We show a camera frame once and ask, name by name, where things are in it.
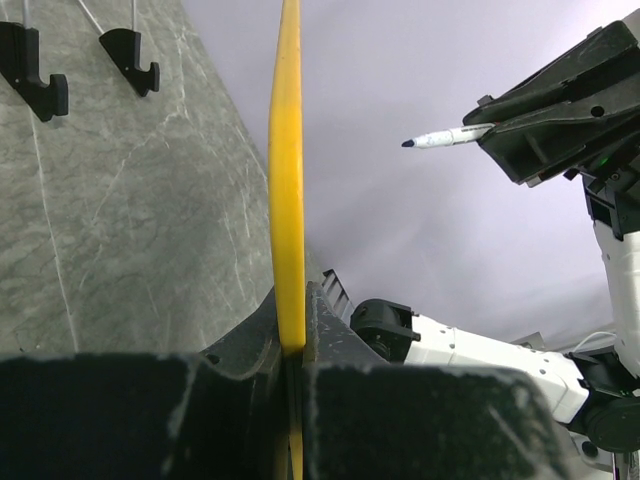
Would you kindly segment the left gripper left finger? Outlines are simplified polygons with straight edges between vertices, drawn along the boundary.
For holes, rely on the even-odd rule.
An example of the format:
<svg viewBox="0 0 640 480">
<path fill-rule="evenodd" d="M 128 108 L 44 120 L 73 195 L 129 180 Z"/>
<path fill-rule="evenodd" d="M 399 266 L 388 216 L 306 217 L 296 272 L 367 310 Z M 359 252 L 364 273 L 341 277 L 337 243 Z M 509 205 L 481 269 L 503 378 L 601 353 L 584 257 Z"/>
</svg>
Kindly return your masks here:
<svg viewBox="0 0 640 480">
<path fill-rule="evenodd" d="M 5 479 L 284 479 L 275 298 L 190 353 L 5 354 Z"/>
</svg>

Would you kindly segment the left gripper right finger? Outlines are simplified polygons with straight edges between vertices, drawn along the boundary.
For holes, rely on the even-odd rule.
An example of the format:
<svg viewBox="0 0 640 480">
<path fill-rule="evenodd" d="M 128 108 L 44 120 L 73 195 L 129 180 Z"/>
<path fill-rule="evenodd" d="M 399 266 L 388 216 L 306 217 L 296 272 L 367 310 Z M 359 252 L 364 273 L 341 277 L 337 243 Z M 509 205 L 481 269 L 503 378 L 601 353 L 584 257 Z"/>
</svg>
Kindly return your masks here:
<svg viewBox="0 0 640 480">
<path fill-rule="evenodd" d="M 308 479 L 566 479 L 564 448 L 523 373 L 388 363 L 307 286 Z"/>
</svg>

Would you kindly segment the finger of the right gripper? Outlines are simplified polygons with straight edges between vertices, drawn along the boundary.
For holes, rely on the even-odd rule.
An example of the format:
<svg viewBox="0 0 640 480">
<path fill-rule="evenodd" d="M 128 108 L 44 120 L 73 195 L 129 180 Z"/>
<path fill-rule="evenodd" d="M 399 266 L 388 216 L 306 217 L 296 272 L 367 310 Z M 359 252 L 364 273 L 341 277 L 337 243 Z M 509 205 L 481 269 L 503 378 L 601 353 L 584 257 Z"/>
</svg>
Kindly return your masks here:
<svg viewBox="0 0 640 480">
<path fill-rule="evenodd" d="M 639 72 L 639 25 L 622 20 L 600 27 L 518 85 L 485 96 L 465 125 L 502 122 L 601 92 Z"/>
<path fill-rule="evenodd" d="M 479 105 L 477 121 L 495 125 L 479 145 L 512 182 L 546 181 L 639 137 L 639 76 L 512 92 Z"/>
</svg>

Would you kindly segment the white blue whiteboard marker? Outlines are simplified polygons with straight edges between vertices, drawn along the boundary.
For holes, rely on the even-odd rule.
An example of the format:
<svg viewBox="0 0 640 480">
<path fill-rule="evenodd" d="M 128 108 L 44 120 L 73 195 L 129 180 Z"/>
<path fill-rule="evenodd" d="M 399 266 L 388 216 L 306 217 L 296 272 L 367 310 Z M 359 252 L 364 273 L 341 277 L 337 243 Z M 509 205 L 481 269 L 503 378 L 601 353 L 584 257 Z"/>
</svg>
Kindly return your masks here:
<svg viewBox="0 0 640 480">
<path fill-rule="evenodd" d="M 471 143 L 496 127 L 496 123 L 475 124 L 427 133 L 402 142 L 402 148 L 431 149 Z"/>
</svg>

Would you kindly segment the yellow framed whiteboard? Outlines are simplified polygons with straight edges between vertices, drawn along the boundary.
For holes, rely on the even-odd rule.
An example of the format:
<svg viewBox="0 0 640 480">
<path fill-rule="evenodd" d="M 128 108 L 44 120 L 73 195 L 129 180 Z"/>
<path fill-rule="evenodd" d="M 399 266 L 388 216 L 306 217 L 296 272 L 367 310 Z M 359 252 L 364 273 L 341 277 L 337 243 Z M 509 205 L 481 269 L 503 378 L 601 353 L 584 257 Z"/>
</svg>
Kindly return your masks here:
<svg viewBox="0 0 640 480">
<path fill-rule="evenodd" d="M 304 133 L 300 3 L 282 3 L 268 127 L 268 198 L 279 340 L 288 386 L 289 447 L 304 477 L 299 369 L 306 345 Z"/>
</svg>

